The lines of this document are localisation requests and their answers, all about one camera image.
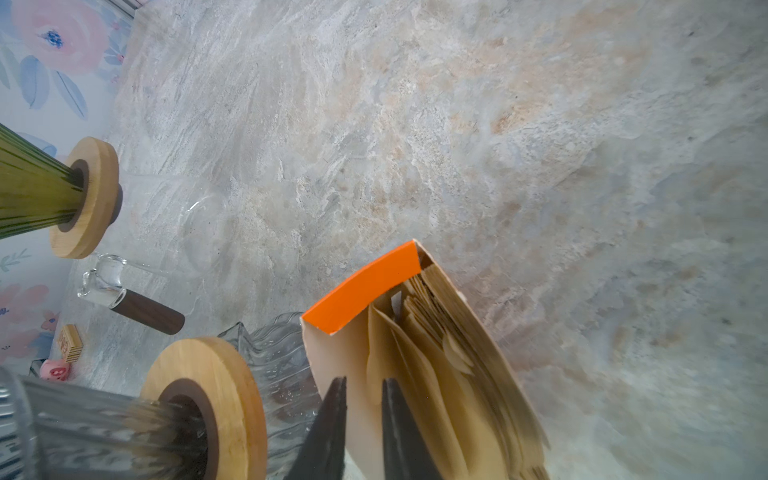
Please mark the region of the clear glass server wooden handle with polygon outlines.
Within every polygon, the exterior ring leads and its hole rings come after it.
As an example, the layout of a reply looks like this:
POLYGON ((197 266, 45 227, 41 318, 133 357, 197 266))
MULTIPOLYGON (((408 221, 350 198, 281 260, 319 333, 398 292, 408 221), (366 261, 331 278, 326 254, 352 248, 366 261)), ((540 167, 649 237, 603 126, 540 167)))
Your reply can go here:
POLYGON ((203 278, 228 253, 234 224, 226 193, 212 180, 123 172, 116 212, 77 295, 175 335, 203 278))

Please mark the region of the green glass dripper cone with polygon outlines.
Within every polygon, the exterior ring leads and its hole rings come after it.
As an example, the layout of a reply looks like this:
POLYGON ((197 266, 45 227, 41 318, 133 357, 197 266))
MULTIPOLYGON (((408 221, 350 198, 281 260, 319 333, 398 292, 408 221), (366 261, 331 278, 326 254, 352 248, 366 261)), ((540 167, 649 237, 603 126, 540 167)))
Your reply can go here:
POLYGON ((1 237, 67 224, 85 195, 84 175, 1 127, 1 237))

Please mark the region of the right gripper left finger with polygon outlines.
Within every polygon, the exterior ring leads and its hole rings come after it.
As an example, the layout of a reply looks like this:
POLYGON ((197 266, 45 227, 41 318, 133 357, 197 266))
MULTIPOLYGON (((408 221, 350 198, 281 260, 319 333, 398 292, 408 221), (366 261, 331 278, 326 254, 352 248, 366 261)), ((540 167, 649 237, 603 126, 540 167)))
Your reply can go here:
POLYGON ((341 480, 345 468, 347 378, 330 384, 285 480, 341 480))

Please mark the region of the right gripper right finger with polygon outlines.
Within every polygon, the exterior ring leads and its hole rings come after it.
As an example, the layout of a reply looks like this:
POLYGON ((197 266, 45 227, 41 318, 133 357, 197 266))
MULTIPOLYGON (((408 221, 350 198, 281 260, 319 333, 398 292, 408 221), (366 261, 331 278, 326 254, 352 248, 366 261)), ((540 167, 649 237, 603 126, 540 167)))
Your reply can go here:
POLYGON ((402 389, 382 382, 383 460, 386 480, 442 480, 402 389))

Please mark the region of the grey glass dripper cone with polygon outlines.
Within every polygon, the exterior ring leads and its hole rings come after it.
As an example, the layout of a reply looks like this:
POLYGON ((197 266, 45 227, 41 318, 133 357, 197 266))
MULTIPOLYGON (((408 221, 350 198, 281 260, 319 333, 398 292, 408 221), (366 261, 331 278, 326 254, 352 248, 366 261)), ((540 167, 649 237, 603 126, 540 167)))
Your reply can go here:
POLYGON ((1 371, 4 479, 201 479, 207 456, 190 404, 1 371))

